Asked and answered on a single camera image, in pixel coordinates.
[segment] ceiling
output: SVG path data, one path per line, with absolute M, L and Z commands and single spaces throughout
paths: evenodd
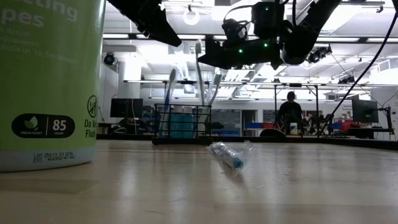
M 256 2 L 252 0 L 201 0 L 200 2 L 179 0 L 166 1 L 164 2 L 164 7 L 166 8 L 168 22 L 177 34 L 224 35 L 221 28 L 221 20 L 224 14 L 236 6 L 255 4 Z M 306 11 L 303 10 L 306 9 L 306 6 L 310 2 L 311 0 L 297 0 L 298 22 L 306 15 Z M 184 21 L 184 12 L 187 10 L 188 4 L 191 4 L 192 9 L 199 13 L 200 18 L 195 25 L 189 25 Z M 327 32 L 327 35 L 340 37 L 382 37 L 386 34 L 395 13 L 390 0 L 386 1 L 384 10 L 381 13 L 376 13 L 379 6 L 345 7 L 347 6 L 339 6 L 339 10 L 336 10 L 337 13 L 331 16 L 331 19 L 334 19 L 336 22 L 338 21 L 340 24 L 338 27 L 335 27 L 335 30 Z M 291 18 L 292 11 L 290 3 L 288 3 L 285 11 L 285 17 L 288 19 Z M 250 17 L 250 12 L 239 11 L 235 16 Z M 188 13 L 186 17 L 186 19 L 190 20 L 194 19 L 195 16 Z M 117 9 L 107 3 L 104 33 L 138 34 L 139 32 L 134 23 L 130 22 Z M 397 26 L 395 26 L 391 37 L 398 37 Z M 189 47 L 194 45 L 195 41 L 184 41 L 184 43 Z M 104 45 L 136 46 L 143 58 L 143 76 L 168 75 L 172 68 L 171 64 L 175 63 L 176 60 L 174 54 L 169 54 L 170 47 L 168 45 L 154 40 L 104 40 Z M 379 44 L 331 44 L 331 48 L 334 57 L 329 55 L 321 62 L 312 65 L 304 63 L 299 66 L 286 66 L 279 73 L 271 72 L 271 77 L 260 82 L 270 82 L 276 76 L 283 79 L 283 82 L 315 82 L 317 80 L 318 82 L 336 83 L 338 81 L 337 75 L 343 72 L 341 66 L 345 70 L 353 69 L 355 71 L 354 74 L 358 76 L 379 49 Z M 394 57 L 398 57 L 398 44 L 389 44 L 384 48 L 377 62 L 383 62 L 388 58 Z M 186 61 L 189 70 L 195 70 L 194 55 L 185 55 L 184 61 Z M 200 64 L 200 66 L 202 70 L 215 71 L 215 68 L 209 65 Z M 261 78 L 258 75 L 262 75 L 260 71 L 263 66 L 266 65 L 256 65 L 254 69 L 256 74 L 254 74 L 254 77 L 251 77 L 252 79 L 256 77 Z

